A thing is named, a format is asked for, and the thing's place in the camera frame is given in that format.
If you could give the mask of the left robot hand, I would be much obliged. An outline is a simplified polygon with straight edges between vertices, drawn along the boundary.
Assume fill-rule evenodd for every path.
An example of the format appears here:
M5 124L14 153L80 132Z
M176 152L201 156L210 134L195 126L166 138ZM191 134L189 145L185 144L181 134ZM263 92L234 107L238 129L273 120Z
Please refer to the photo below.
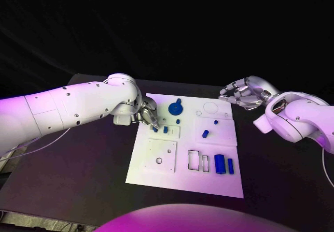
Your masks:
M150 126L150 128L158 129L158 113L156 113L156 103L152 98L142 96L140 104L136 104L138 111L130 115L132 123L143 123Z

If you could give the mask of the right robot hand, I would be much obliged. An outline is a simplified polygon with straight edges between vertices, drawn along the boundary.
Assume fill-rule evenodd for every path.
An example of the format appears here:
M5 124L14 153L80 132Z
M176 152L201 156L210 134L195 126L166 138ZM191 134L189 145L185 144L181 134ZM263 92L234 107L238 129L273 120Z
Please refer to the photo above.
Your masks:
M251 75L222 87L218 100L250 111L258 106L266 107L279 94L276 87L263 78Z

